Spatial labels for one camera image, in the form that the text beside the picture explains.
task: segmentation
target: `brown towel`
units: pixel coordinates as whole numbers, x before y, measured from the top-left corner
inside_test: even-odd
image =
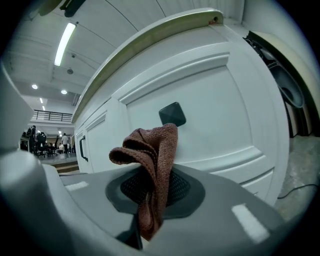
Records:
[[[175,124],[165,124],[151,130],[136,129],[109,154],[118,165],[140,163],[149,174],[153,191],[147,193],[139,205],[138,221],[140,234],[150,240],[162,223],[162,213],[167,204],[169,176],[174,163],[178,142]]]

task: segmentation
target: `white wall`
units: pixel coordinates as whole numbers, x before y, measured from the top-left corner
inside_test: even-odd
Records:
[[[52,112],[72,114],[74,110],[75,106],[72,106],[71,103],[52,99],[48,99],[45,106],[45,111]]]
[[[290,15],[273,0],[245,0],[242,25],[251,30],[273,34],[291,47],[320,81],[319,64],[314,53]]]

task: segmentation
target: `black square knob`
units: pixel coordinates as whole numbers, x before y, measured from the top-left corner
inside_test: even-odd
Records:
[[[178,102],[174,102],[159,111],[159,116],[163,125],[175,124],[177,127],[186,123],[186,117]]]

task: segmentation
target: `cabinet top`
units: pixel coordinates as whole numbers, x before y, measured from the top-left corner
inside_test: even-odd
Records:
[[[96,91],[104,82],[132,57],[149,46],[172,35],[208,25],[223,24],[223,15],[212,8],[200,8],[180,12],[146,26],[121,44],[101,64],[83,90],[72,115],[75,123]]]

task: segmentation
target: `black mesh grate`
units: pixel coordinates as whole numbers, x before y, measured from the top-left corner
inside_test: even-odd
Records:
[[[173,171],[170,173],[168,200],[166,206],[174,205],[183,199],[190,190],[190,184]]]
[[[147,192],[151,190],[150,184],[152,184],[150,177],[144,171],[140,171],[124,181],[121,184],[120,189],[128,198],[140,205],[146,198]],[[189,190],[189,182],[171,171],[166,206],[174,205],[176,202],[183,199],[187,196]]]

